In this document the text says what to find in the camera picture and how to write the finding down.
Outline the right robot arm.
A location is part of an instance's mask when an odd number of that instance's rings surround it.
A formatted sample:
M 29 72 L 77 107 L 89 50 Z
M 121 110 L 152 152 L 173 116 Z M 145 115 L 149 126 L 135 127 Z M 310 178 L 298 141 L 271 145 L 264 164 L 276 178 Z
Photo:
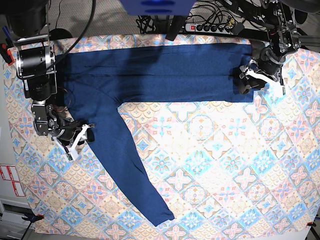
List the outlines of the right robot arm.
M 51 40 L 71 38 L 69 31 L 50 29 L 49 0 L 2 0 L 0 13 L 7 26 L 0 54 L 8 65 L 16 65 L 16 76 L 22 80 L 24 96 L 32 99 L 33 126 L 39 136 L 50 136 L 62 150 L 64 158 L 75 161 L 77 146 L 88 139 L 87 130 L 94 124 L 70 121 L 54 106 L 58 93 L 56 59 Z

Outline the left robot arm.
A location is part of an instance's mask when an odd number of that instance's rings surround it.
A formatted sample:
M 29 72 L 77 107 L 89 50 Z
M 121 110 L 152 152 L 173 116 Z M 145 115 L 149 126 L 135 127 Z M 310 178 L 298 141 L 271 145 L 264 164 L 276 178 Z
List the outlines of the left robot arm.
M 288 91 L 282 76 L 282 67 L 288 55 L 301 47 L 318 47 L 320 38 L 307 35 L 297 28 L 292 10 L 306 14 L 320 11 L 318 0 L 262 0 L 256 6 L 247 0 L 223 0 L 222 5 L 244 20 L 266 29 L 269 45 L 264 47 L 258 58 L 252 57 L 246 65 L 240 66 L 239 82 L 241 94 L 260 90 L 268 85 L 277 97 Z

